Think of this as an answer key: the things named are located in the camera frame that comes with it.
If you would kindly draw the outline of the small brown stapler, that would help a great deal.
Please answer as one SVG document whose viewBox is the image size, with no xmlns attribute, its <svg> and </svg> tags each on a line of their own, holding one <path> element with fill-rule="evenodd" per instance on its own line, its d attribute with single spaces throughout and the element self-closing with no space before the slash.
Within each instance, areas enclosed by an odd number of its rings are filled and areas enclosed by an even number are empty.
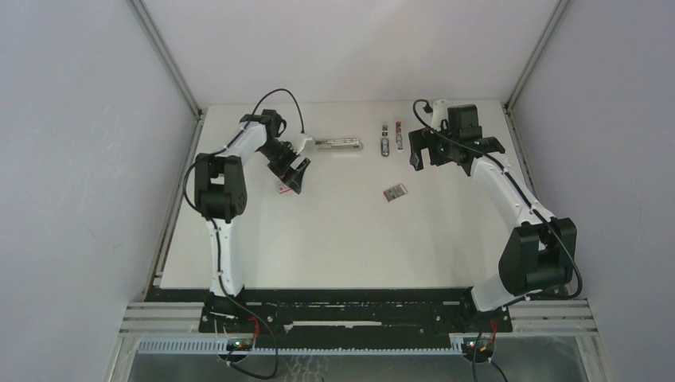
<svg viewBox="0 0 675 382">
<path fill-rule="evenodd" d="M 383 124 L 380 130 L 380 155 L 384 158 L 390 155 L 390 139 L 388 136 L 388 125 Z"/>
</svg>

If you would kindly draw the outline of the black and beige stapler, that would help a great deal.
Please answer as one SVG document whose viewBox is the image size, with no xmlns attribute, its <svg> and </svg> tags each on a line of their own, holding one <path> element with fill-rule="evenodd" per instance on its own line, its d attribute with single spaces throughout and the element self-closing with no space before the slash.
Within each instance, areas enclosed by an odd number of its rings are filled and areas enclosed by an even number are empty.
<svg viewBox="0 0 675 382">
<path fill-rule="evenodd" d="M 360 151 L 363 150 L 364 146 L 359 138 L 332 138 L 319 139 L 315 142 L 314 147 L 317 150 Z"/>
</svg>

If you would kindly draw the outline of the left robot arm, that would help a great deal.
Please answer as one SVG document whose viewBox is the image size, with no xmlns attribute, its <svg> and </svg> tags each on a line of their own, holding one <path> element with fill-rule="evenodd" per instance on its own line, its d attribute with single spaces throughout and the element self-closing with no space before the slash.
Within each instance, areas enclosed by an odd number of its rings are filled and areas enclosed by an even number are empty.
<svg viewBox="0 0 675 382">
<path fill-rule="evenodd" d="M 248 203 L 244 166 L 255 153 L 267 160 L 267 168 L 283 185 L 300 194 L 310 159 L 293 144 L 280 139 L 287 121 L 275 110 L 241 118 L 239 128 L 223 149 L 196 156 L 193 203 L 207 221 L 212 245 L 210 293 L 218 298 L 235 298 L 244 289 L 236 249 L 240 216 Z"/>
</svg>

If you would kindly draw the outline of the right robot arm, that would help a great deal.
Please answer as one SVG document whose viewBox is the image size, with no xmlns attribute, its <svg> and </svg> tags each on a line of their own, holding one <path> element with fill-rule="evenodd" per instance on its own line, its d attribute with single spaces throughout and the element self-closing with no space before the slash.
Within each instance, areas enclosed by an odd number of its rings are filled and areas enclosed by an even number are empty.
<svg viewBox="0 0 675 382">
<path fill-rule="evenodd" d="M 486 192 L 510 230 L 496 274 L 467 291 L 468 302 L 459 311 L 463 326 L 482 330 L 491 311 L 533 295 L 558 298 L 555 290 L 571 281 L 577 283 L 571 296 L 577 297 L 583 278 L 575 261 L 574 222 L 545 208 L 516 178 L 505 147 L 483 134 L 477 106 L 417 99 L 412 109 L 422 126 L 408 134 L 413 169 L 424 168 L 424 151 L 432 166 L 461 167 Z"/>
</svg>

